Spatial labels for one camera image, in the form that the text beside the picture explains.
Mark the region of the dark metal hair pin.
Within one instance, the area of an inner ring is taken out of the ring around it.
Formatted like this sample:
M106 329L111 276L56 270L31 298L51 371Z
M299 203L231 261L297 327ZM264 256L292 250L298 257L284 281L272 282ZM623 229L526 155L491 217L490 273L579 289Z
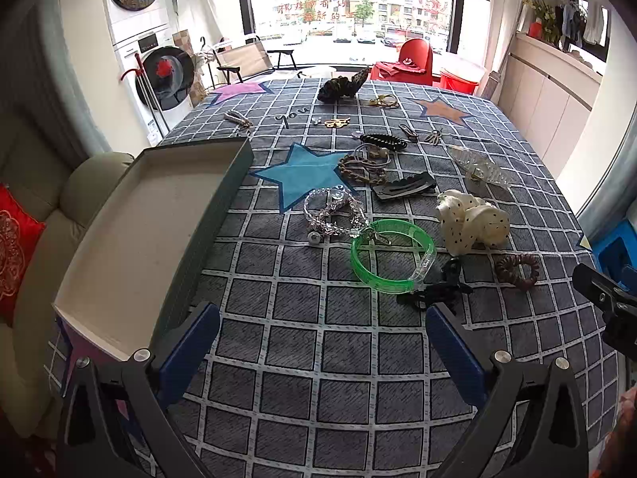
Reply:
M418 143L419 141L418 134L410 126L408 126L407 124L401 123L399 125L399 128L401 129L401 131L405 134L405 136L411 143Z

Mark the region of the white washing machine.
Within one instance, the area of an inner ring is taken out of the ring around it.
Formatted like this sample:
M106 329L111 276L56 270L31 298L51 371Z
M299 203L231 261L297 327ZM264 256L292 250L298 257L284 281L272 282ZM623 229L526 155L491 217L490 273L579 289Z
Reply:
M192 110L190 90L194 82L194 65L191 55L182 47L176 47L167 25L115 45L114 53L122 68L121 57L132 49L141 53L144 69L172 132Z

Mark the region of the black claw hair clip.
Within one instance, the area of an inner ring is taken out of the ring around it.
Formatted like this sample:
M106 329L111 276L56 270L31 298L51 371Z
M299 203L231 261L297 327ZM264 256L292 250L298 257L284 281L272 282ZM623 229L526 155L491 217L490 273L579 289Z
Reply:
M409 306L417 312L425 312L435 304L444 304L455 313L455 304L462 296L473 292L469 285L462 283L460 273L461 261L458 257L450 258L442 267L442 280L434 284L427 284L425 288L406 292L396 296L396 302L401 306Z

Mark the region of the cream polka dot scrunchie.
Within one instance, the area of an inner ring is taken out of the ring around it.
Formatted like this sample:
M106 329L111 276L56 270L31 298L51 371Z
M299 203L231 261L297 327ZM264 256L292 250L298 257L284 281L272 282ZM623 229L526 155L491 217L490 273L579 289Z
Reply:
M467 254L475 244L497 247L510 234L510 217L500 208L458 190L437 196L437 218L445 247L452 257Z

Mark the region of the green plastic bangle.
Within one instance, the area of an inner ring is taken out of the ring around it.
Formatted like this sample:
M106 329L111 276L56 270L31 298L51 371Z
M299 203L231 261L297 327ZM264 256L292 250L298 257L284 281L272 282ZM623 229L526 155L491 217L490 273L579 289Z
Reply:
M373 221L353 239L350 263L355 276L384 295L415 291L433 268L437 249L432 237L412 222Z

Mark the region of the red handled mop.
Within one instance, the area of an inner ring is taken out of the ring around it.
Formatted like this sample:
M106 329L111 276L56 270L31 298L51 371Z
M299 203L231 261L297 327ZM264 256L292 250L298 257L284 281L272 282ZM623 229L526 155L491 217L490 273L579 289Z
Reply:
M150 145L154 147L170 132L170 127L144 69L141 53L132 49L121 57L121 62L123 72L120 74L120 82L129 88L129 95L139 120L146 128Z

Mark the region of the red embroidered cushion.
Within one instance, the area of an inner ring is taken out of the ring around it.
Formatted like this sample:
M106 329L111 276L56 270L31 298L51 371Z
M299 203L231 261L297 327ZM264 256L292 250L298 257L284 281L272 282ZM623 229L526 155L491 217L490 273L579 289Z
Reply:
M45 223L35 220L23 210L6 186L1 187L0 210L0 286L1 319L8 325L14 321L18 291L45 230Z

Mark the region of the blue plastic stool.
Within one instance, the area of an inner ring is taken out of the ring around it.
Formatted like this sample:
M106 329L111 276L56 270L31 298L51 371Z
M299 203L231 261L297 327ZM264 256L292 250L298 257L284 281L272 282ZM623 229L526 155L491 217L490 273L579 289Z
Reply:
M600 241L593 244L593 253L600 272L606 274L621 288L636 293L637 236L627 219L623 219Z

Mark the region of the brown braided hair band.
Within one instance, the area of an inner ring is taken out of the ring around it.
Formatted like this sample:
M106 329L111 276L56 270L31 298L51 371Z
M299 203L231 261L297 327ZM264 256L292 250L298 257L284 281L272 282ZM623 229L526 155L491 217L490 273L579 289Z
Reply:
M378 186L387 181L385 166L390 162L388 157L378 155L348 154L338 161L339 174L347 180Z

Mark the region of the beige wall cabinet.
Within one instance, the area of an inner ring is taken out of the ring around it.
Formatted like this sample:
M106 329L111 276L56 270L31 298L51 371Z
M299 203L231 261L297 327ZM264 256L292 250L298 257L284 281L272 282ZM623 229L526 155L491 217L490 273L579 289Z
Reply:
M600 84L602 75L582 58L519 32L506 58L498 107L557 177L583 133Z

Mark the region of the gold knot brooch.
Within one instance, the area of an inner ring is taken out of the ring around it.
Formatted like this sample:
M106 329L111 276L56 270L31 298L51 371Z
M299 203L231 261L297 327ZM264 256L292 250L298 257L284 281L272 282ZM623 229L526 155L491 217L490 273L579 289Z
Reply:
M326 120L324 125L327 128L343 128L350 124L350 118L332 118Z

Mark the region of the black comb hair clip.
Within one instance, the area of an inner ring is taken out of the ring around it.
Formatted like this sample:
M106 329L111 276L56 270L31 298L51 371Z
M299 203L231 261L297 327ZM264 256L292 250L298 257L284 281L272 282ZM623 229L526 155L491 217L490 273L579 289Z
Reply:
M436 180L428 172L423 172L388 181L385 184L377 184L371 190L380 201L394 201L435 190L436 186Z

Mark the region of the folding lounge chair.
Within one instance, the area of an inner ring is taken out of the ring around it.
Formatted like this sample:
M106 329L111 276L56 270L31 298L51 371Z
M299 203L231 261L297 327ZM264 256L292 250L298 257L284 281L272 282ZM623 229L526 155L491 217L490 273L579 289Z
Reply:
M212 56L223 82L227 84L243 83L252 76L279 70L282 68L283 56L289 59L291 67L297 68L293 49L267 49L256 33L244 36L237 44L231 41L218 42L209 49L209 55Z

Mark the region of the red plastic chair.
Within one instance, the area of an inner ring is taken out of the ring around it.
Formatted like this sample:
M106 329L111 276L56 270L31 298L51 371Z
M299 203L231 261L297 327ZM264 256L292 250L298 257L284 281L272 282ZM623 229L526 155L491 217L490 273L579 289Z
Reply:
M428 41L409 39L399 50L397 62L376 62L373 65L370 79L432 86L433 49Z

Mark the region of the clear plastic claw clip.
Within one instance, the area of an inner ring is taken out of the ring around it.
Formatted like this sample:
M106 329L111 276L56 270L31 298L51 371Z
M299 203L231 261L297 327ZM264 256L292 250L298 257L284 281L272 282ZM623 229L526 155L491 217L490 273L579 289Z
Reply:
M505 189L511 187L511 179L484 154L455 145L449 145L447 152L470 179Z

